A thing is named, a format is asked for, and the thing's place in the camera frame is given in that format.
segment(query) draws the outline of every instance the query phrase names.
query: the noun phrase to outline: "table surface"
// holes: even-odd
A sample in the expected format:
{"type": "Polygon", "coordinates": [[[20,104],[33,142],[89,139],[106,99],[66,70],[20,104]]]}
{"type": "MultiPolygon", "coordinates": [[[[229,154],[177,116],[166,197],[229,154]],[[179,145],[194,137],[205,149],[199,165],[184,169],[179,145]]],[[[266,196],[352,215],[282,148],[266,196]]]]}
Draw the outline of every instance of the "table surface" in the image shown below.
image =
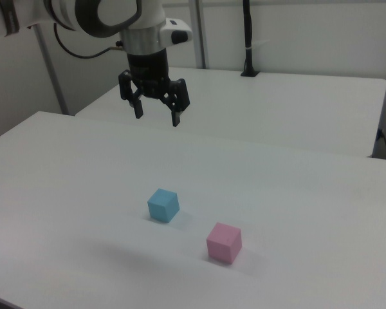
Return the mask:
{"type": "MultiPolygon", "coordinates": [[[[171,68],[184,78],[191,105],[177,131],[326,153],[370,156],[380,121],[386,81],[260,73],[254,79],[236,71],[171,68]]],[[[170,111],[142,98],[137,120],[113,88],[78,117],[173,130],[170,111]]]]}
{"type": "Polygon", "coordinates": [[[386,161],[38,113],[0,138],[0,298],[386,309],[386,161]],[[207,256],[216,222],[242,230],[232,266],[207,256]]]}

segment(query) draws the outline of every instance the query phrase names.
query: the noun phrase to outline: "cube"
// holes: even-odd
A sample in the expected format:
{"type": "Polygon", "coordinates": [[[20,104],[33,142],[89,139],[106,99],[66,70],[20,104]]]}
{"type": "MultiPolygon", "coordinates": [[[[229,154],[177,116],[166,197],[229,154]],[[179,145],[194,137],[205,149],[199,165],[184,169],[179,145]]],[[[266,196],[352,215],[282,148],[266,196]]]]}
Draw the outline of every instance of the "cube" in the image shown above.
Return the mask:
{"type": "Polygon", "coordinates": [[[216,223],[207,238],[208,255],[218,261],[232,264],[242,249],[241,230],[216,223]]]}
{"type": "Polygon", "coordinates": [[[178,195],[175,192],[158,189],[147,202],[150,217],[168,223],[180,210],[178,195]]]}

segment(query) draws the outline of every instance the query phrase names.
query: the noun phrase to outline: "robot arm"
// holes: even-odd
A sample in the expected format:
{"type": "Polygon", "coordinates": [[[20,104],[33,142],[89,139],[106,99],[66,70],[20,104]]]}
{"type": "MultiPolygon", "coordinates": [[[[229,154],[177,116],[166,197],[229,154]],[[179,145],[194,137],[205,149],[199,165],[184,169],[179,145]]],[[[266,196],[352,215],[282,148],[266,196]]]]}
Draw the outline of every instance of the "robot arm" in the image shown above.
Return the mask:
{"type": "Polygon", "coordinates": [[[159,99],[172,111],[173,125],[177,126],[190,102],[185,81],[169,79],[166,48],[190,41],[192,31],[183,21],[166,18],[161,0],[121,1],[126,3],[121,2],[120,9],[130,11],[135,6],[136,12],[121,23],[109,25],[99,16],[102,0],[0,0],[0,37],[46,21],[99,38],[119,33],[130,66],[130,71],[119,76],[122,99],[130,102],[137,118],[143,115],[142,95],[159,99]],[[137,88],[135,93],[131,82],[137,88]]]}

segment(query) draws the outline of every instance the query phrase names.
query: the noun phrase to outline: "power cord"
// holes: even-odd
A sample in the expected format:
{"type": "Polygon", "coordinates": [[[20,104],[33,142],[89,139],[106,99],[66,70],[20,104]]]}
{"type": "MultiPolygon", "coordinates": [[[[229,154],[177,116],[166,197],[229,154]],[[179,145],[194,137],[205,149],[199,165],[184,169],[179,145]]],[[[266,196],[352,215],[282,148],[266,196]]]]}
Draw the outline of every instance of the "power cord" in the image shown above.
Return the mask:
{"type": "Polygon", "coordinates": [[[67,47],[65,47],[65,45],[60,40],[59,33],[57,32],[57,24],[56,23],[54,24],[54,35],[56,36],[56,40],[57,40],[58,44],[66,53],[68,53],[69,55],[72,55],[73,57],[79,58],[79,59],[94,59],[94,58],[97,58],[97,57],[111,51],[111,50],[123,50],[123,48],[120,47],[121,42],[119,41],[116,43],[116,47],[106,48],[105,50],[102,50],[100,53],[96,53],[96,54],[90,55],[90,56],[77,55],[76,53],[73,53],[67,47]]]}
{"type": "Polygon", "coordinates": [[[381,138],[385,141],[385,147],[386,147],[386,136],[383,133],[383,129],[378,129],[378,133],[376,135],[376,141],[378,141],[381,138]]]}

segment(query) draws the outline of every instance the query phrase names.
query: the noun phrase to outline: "white wall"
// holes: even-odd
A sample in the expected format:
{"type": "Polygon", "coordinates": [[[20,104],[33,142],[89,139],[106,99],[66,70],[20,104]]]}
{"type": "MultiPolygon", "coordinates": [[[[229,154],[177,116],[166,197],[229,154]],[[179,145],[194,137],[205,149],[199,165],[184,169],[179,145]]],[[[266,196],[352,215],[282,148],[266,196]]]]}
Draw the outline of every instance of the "white wall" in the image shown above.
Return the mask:
{"type": "MultiPolygon", "coordinates": [[[[242,7],[203,11],[209,67],[243,70],[242,7]]],[[[386,3],[255,5],[252,19],[253,41],[268,41],[254,51],[259,70],[386,79],[386,3]]]]}
{"type": "Polygon", "coordinates": [[[0,40],[0,135],[37,111],[60,113],[33,30],[0,40]]]}
{"type": "MultiPolygon", "coordinates": [[[[173,2],[187,3],[180,0],[173,2]]],[[[166,7],[165,13],[167,17],[182,19],[191,25],[190,10],[187,5],[166,7]]],[[[41,27],[71,115],[75,115],[115,87],[118,84],[119,74],[129,68],[127,56],[123,51],[110,51],[96,59],[76,59],[60,48],[54,37],[52,24],[44,24],[41,27]]],[[[61,27],[59,27],[59,35],[71,51],[81,55],[91,55],[109,46],[115,46],[115,42],[120,40],[118,35],[108,39],[96,39],[85,33],[70,32],[61,27]]],[[[193,42],[172,46],[167,49],[167,53],[170,66],[196,67],[193,42]]]]}

